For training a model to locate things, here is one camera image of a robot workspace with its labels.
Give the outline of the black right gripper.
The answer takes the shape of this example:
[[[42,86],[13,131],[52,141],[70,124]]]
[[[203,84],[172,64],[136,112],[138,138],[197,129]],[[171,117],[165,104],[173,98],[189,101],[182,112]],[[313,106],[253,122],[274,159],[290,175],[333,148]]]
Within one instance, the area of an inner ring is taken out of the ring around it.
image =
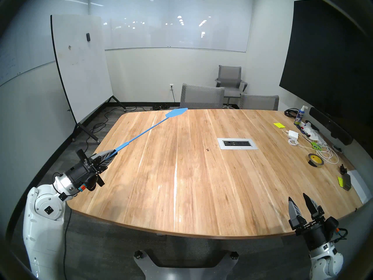
[[[306,207],[311,214],[312,222],[302,217],[299,207],[288,197],[289,224],[296,236],[303,236],[309,251],[324,246],[332,238],[332,227],[325,220],[323,208],[308,195],[303,193]]]

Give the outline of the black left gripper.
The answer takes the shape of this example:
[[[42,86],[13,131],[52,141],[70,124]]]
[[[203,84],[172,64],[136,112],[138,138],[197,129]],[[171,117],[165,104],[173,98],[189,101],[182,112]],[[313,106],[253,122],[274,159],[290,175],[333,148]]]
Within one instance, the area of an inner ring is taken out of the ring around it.
[[[100,187],[105,185],[100,174],[104,172],[117,155],[117,151],[107,150],[87,157],[82,149],[76,151],[79,162],[65,172],[74,187]]]

